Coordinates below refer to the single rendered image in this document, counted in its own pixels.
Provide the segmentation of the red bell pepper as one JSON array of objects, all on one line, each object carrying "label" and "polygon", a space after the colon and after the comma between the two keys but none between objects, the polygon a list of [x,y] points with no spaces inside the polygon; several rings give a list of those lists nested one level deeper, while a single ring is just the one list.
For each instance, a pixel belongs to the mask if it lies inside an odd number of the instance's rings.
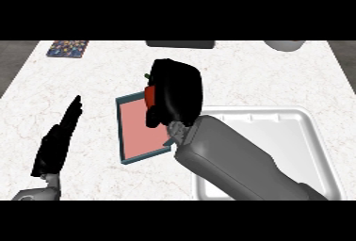
[{"label": "red bell pepper", "polygon": [[[145,73],[145,78],[148,80],[151,79],[151,76],[148,73]],[[154,106],[154,91],[156,91],[156,86],[150,82],[148,86],[145,87],[145,103],[147,103],[148,109],[151,109],[151,107]]]}]

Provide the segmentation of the colourful patterned mat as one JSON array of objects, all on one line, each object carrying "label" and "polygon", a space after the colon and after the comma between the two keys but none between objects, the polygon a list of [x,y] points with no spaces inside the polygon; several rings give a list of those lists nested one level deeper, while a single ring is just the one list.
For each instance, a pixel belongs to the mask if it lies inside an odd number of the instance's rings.
[{"label": "colourful patterned mat", "polygon": [[88,44],[88,40],[57,40],[51,45],[46,56],[82,58]]}]

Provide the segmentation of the dark grey flat object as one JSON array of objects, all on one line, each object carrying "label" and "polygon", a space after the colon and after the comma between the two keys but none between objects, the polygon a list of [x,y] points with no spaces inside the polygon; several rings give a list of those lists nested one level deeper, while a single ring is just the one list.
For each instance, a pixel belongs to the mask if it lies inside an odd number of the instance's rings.
[{"label": "dark grey flat object", "polygon": [[216,41],[215,40],[148,40],[147,44],[151,47],[213,49]]}]

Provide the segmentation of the grey round container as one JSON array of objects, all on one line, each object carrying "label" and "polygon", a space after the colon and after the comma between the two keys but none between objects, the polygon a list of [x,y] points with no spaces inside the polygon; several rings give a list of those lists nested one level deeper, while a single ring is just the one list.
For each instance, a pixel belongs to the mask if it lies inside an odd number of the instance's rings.
[{"label": "grey round container", "polygon": [[266,44],[281,52],[296,51],[302,47],[303,43],[303,40],[266,40]]}]

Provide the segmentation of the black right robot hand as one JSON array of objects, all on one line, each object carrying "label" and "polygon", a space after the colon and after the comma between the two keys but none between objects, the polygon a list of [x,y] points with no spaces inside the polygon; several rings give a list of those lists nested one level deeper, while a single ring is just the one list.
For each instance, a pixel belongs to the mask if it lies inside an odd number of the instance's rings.
[{"label": "black right robot hand", "polygon": [[147,126],[156,128],[181,121],[190,127],[203,111],[200,70],[170,58],[157,59],[150,82],[156,86],[154,106],[147,111]]}]

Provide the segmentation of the pink tray with teal rim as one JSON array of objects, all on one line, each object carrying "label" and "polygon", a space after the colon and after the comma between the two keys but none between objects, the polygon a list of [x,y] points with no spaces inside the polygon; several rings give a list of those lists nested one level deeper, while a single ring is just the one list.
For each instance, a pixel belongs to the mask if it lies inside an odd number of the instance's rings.
[{"label": "pink tray with teal rim", "polygon": [[120,158],[125,165],[167,153],[172,146],[163,124],[147,126],[145,92],[136,92],[116,99]]}]

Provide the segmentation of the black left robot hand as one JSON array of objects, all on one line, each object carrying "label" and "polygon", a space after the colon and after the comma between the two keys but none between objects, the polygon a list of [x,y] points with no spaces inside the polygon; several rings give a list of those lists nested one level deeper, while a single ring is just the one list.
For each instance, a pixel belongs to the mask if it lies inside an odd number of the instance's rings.
[{"label": "black left robot hand", "polygon": [[80,116],[83,114],[82,96],[70,104],[60,124],[55,124],[40,142],[32,175],[60,174]]}]

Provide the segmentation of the white square tray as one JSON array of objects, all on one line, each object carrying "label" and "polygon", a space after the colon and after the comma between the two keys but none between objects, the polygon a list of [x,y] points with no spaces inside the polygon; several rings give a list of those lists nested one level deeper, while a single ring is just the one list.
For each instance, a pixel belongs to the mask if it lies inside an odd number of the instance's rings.
[{"label": "white square tray", "polygon": [[346,199],[320,128],[299,106],[206,106],[216,117],[274,157],[278,168],[331,200]]}]

